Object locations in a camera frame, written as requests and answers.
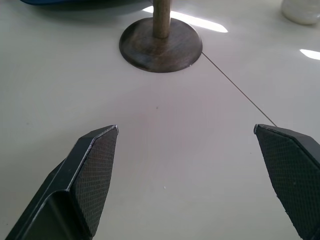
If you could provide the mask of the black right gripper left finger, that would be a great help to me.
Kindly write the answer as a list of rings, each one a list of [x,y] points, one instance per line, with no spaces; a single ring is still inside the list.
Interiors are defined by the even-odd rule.
[[[110,188],[119,129],[80,137],[41,184],[5,240],[93,240]]]

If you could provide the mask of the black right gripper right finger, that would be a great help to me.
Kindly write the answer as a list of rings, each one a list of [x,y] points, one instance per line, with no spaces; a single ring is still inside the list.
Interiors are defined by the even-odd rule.
[[[280,127],[256,124],[271,185],[302,240],[320,240],[320,144]]]

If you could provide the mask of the blue object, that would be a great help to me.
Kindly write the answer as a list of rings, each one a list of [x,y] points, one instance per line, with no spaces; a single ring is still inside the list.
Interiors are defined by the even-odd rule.
[[[35,10],[50,13],[104,13],[110,16],[139,12],[154,0],[19,0]]]

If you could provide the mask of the wooden stand with round base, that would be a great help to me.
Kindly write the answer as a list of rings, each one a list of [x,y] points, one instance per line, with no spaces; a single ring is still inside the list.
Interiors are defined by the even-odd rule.
[[[194,64],[203,50],[197,31],[171,17],[172,0],[153,0],[152,17],[128,26],[119,40],[123,58],[152,73],[171,73]]]

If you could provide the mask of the white round object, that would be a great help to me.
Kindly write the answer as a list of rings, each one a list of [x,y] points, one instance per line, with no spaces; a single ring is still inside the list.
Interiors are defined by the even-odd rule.
[[[281,13],[300,25],[320,23],[320,0],[282,0]]]

